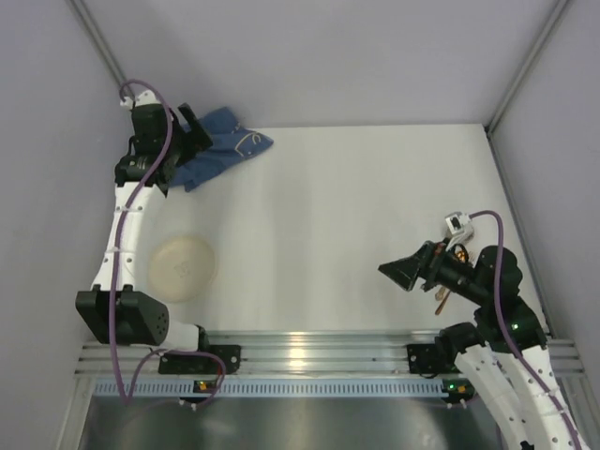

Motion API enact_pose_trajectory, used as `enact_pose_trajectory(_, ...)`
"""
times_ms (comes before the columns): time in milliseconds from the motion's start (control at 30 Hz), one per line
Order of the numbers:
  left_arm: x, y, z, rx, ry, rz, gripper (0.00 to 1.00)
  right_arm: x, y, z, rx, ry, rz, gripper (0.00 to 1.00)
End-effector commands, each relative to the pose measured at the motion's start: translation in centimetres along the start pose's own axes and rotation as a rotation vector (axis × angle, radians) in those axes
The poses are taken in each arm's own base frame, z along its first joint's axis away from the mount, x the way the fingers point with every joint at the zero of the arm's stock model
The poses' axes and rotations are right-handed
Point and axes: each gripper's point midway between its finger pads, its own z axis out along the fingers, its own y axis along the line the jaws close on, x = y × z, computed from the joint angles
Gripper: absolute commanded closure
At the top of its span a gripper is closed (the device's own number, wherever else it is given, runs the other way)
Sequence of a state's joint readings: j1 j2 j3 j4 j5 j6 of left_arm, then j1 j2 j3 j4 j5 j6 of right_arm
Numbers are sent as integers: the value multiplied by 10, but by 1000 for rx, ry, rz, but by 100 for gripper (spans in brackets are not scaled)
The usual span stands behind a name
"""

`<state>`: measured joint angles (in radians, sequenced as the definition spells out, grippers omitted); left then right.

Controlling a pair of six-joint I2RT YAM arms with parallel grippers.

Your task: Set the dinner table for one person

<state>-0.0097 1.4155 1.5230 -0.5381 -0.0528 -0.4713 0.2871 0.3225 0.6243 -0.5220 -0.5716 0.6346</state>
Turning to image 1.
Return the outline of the gold spoon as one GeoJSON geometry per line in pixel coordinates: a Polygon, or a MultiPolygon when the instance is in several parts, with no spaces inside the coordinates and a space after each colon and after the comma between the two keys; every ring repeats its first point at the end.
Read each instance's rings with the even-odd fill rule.
{"type": "Polygon", "coordinates": [[[455,244],[451,247],[451,252],[456,256],[462,263],[467,263],[470,259],[470,252],[466,249],[463,244],[455,244]]]}

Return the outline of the copper fork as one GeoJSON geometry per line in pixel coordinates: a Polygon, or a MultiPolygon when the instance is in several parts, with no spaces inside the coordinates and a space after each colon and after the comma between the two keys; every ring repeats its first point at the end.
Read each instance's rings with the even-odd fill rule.
{"type": "Polygon", "coordinates": [[[439,316],[446,305],[446,302],[450,296],[451,292],[444,287],[441,287],[435,294],[435,300],[437,302],[437,307],[435,309],[434,314],[439,316]]]}

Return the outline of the blue fish-print placemat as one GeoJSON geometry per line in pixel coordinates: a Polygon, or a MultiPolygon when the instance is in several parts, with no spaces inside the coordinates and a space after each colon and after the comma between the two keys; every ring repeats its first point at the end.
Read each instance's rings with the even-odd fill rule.
{"type": "Polygon", "coordinates": [[[198,123],[213,145],[176,169],[171,188],[181,187],[190,192],[233,166],[261,155],[274,144],[270,137],[244,127],[228,107],[211,111],[199,118],[198,123]]]}

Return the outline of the cream ceramic plate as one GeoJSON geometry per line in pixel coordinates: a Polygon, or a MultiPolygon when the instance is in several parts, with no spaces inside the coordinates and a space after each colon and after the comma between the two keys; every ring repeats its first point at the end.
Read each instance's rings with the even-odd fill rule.
{"type": "Polygon", "coordinates": [[[181,304],[204,295],[218,271],[217,256],[199,235],[176,235],[149,256],[148,284],[166,304],[181,304]]]}

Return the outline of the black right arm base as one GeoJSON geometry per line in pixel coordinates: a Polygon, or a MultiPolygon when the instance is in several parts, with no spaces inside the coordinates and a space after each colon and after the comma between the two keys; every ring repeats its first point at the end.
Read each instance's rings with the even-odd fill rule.
{"type": "Polygon", "coordinates": [[[406,346],[411,374],[432,379],[439,375],[458,374],[458,369],[433,343],[414,343],[406,346]]]}

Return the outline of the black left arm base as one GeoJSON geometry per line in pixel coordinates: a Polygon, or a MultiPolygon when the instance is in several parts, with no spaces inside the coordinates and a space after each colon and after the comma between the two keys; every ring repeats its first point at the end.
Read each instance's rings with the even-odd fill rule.
{"type": "MultiPolygon", "coordinates": [[[[239,345],[211,345],[209,353],[217,356],[225,366],[227,375],[234,374],[240,367],[242,347],[239,345]]],[[[160,357],[158,373],[160,375],[217,375],[221,366],[207,356],[174,354],[168,352],[160,357]]]]}

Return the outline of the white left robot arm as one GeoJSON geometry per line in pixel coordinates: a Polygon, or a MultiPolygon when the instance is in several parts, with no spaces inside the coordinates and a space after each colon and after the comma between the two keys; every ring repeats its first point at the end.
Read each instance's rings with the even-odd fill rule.
{"type": "Polygon", "coordinates": [[[165,111],[134,102],[128,149],[114,168],[115,207],[108,244],[92,286],[76,295],[75,308],[101,344],[146,345],[205,351],[205,330],[174,319],[143,286],[158,213],[175,172],[208,149],[212,140],[188,104],[165,111]]]}

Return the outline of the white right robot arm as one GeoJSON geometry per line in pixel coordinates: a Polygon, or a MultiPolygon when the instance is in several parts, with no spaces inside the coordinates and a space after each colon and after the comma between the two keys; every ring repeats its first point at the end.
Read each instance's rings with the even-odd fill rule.
{"type": "Polygon", "coordinates": [[[406,292],[421,281],[425,292],[442,286],[476,304],[472,322],[444,328],[435,345],[474,388],[508,448],[588,448],[558,385],[543,327],[520,296],[513,252],[488,246],[468,262],[446,242],[427,241],[378,269],[406,292]]]}

